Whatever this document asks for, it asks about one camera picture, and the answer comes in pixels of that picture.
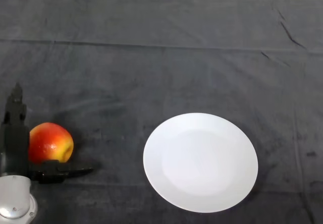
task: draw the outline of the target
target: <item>plate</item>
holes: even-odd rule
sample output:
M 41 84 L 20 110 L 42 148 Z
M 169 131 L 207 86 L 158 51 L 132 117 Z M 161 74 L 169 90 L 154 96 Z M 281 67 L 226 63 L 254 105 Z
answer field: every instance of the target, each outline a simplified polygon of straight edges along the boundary
M 238 204 L 258 173 L 248 137 L 231 122 L 203 113 L 179 115 L 160 124 L 146 142 L 143 165 L 161 197 L 203 213 Z

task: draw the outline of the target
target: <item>gray cloth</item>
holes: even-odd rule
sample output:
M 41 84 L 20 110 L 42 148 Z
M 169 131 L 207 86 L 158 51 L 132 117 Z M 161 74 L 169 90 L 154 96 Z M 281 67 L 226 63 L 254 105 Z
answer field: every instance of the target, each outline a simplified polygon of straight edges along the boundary
M 19 81 L 30 128 L 54 122 L 97 170 L 34 183 L 35 224 L 323 223 L 323 0 L 0 0 L 0 109 Z M 172 206 L 142 164 L 164 120 L 236 124 L 259 161 L 237 206 Z

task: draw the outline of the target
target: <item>red apple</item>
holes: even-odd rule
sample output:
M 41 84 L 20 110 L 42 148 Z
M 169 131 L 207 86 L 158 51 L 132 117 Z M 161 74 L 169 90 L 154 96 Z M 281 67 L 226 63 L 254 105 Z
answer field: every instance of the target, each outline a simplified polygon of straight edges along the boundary
M 29 160 L 42 163 L 46 160 L 66 162 L 73 152 L 71 134 L 54 123 L 43 123 L 30 131 Z

